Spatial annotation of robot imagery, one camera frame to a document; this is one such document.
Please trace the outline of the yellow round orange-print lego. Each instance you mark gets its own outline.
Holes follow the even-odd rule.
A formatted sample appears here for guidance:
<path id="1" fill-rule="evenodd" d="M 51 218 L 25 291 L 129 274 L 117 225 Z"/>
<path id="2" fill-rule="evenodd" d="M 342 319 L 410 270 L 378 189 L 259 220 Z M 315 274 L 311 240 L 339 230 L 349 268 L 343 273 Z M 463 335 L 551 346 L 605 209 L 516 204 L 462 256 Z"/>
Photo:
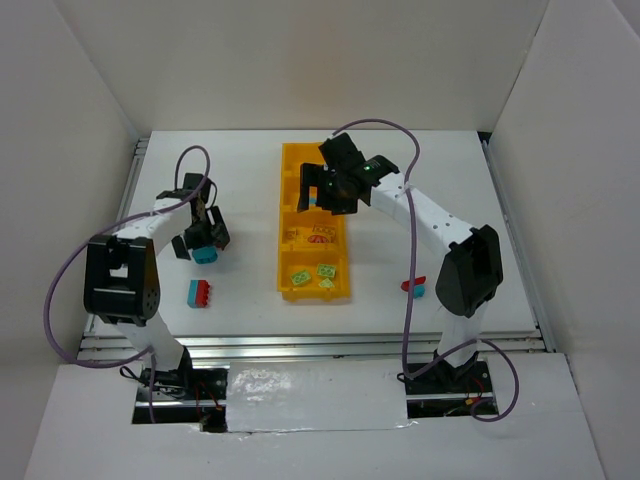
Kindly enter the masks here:
<path id="1" fill-rule="evenodd" d="M 308 237 L 308 242 L 311 244 L 331 244 L 333 239 L 329 236 L 314 233 Z"/>

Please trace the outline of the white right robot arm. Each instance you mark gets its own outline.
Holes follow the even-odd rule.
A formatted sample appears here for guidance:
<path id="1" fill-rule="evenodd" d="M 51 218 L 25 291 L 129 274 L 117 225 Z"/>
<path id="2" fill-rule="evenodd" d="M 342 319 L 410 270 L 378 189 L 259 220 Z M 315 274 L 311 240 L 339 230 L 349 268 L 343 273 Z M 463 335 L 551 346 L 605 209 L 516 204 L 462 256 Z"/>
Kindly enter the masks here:
<path id="1" fill-rule="evenodd" d="M 477 361 L 477 343 L 487 303 L 503 281 L 499 235 L 457 218 L 414 187 L 411 170 L 382 155 L 370 159 L 347 133 L 333 134 L 319 147 L 322 163 L 300 167 L 297 210 L 311 205 L 333 215 L 350 215 L 360 204 L 388 215 L 410 234 L 410 261 L 425 246 L 440 261 L 435 294 L 445 326 L 433 360 L 418 370 L 402 366 L 407 381 L 432 375 L 451 386 Z"/>

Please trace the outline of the pale green lego brick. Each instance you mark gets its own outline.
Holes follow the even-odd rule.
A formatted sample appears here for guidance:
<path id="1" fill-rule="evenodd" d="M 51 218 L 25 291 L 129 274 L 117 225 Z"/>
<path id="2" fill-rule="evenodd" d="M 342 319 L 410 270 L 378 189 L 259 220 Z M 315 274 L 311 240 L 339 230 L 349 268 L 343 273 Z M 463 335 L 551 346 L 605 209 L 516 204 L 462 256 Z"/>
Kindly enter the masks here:
<path id="1" fill-rule="evenodd" d="M 324 288 L 324 289 L 332 289 L 335 287 L 335 284 L 333 283 L 333 281 L 330 278 L 324 278 L 319 284 L 318 286 L 320 288 Z"/>

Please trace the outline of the teal rounded lego brick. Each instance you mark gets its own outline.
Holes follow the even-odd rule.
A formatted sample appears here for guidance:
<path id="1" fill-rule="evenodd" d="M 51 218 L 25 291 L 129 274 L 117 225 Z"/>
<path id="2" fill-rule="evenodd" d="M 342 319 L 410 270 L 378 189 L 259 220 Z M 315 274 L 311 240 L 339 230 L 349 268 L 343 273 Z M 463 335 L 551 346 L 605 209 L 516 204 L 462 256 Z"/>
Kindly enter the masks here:
<path id="1" fill-rule="evenodd" d="M 218 251 L 214 245 L 193 249 L 191 254 L 194 262 L 199 265 L 212 264 L 218 259 Z"/>

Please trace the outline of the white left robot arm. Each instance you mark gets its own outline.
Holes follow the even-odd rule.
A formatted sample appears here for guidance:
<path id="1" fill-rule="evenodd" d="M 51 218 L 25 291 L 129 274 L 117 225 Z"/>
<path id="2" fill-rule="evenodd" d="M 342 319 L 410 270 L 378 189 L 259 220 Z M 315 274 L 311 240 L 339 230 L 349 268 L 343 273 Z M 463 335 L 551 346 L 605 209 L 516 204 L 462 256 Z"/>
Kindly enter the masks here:
<path id="1" fill-rule="evenodd" d="M 183 184 L 157 197 L 152 214 L 112 234 L 93 236 L 87 246 L 85 310 L 129 340 L 145 361 L 146 385 L 188 392 L 195 378 L 191 356 L 159 313 L 161 286 L 157 254 L 170 246 L 179 260 L 214 263 L 230 242 L 220 209 L 210 196 L 217 186 L 187 173 Z"/>

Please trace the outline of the lime green lego brick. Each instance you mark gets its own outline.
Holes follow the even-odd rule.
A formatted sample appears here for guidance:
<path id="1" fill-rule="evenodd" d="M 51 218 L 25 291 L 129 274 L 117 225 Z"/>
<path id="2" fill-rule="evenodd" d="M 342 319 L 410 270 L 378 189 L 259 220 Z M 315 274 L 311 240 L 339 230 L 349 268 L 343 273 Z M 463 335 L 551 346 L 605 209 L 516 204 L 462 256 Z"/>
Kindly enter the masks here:
<path id="1" fill-rule="evenodd" d="M 337 273 L 337 266 L 332 264 L 320 263 L 317 265 L 316 274 L 319 277 L 333 279 Z"/>

